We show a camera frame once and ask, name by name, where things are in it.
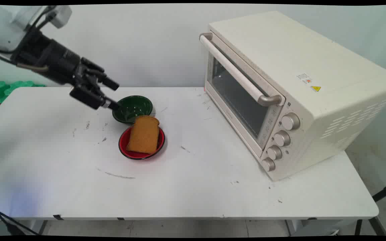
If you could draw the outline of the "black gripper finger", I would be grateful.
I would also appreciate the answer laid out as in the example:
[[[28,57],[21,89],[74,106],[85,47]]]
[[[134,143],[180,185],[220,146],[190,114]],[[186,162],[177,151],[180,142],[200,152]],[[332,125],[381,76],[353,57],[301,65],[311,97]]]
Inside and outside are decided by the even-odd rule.
[[[97,81],[78,84],[69,92],[69,95],[94,110],[100,107],[113,111],[120,109],[120,105],[116,101],[103,93]]]
[[[119,84],[106,75],[103,67],[95,64],[89,59],[80,58],[80,67],[82,76],[93,86],[97,86],[98,83],[101,83],[114,91],[119,88]]]

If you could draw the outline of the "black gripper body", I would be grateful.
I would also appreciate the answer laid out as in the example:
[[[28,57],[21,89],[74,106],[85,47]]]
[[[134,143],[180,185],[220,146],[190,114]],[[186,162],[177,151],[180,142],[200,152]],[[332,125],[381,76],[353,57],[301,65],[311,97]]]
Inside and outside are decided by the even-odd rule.
[[[18,49],[11,55],[17,64],[44,68],[37,73],[58,83],[75,85],[73,78],[80,64],[81,57],[54,39],[34,29],[20,42]]]

